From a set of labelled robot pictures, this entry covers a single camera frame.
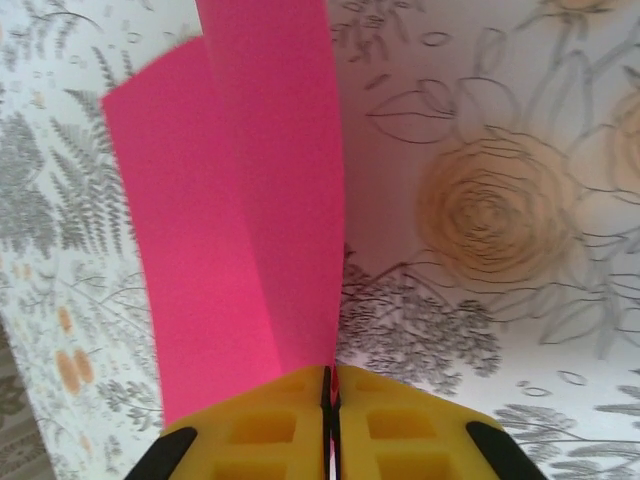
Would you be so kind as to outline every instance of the square hole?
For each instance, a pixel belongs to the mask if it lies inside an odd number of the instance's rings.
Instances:
[[[374,440],[436,436],[427,416],[416,410],[377,410],[367,415],[367,424]]]
[[[445,453],[388,453],[376,460],[381,480],[461,480]]]
[[[296,431],[296,417],[289,412],[244,415],[232,427],[229,443],[290,443]]]
[[[284,463],[258,463],[251,460],[216,465],[213,480],[285,480]]]

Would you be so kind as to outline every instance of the clamp jaw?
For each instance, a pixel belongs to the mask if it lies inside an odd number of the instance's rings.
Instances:
[[[544,480],[492,418],[357,367],[308,367],[169,426],[125,480]]]

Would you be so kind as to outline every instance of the rose drawing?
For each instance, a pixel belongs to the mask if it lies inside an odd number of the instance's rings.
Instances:
[[[564,156],[526,134],[490,135],[436,158],[418,194],[418,233],[470,290],[540,282],[574,238]]]

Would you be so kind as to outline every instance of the pink foam sheet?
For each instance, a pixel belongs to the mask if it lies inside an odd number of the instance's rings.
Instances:
[[[344,186],[326,2],[196,3],[282,366],[332,362]]]
[[[171,422],[281,372],[202,39],[103,101]]]

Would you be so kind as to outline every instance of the botanical print paper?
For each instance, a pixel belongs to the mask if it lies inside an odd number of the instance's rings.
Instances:
[[[339,360],[494,415],[551,478],[637,478],[640,8],[328,5]],[[197,14],[8,0],[0,32],[0,309],[58,477],[122,478],[162,407],[98,99],[198,34]]]
[[[339,359],[493,414],[551,478],[637,478],[637,4],[331,12]]]

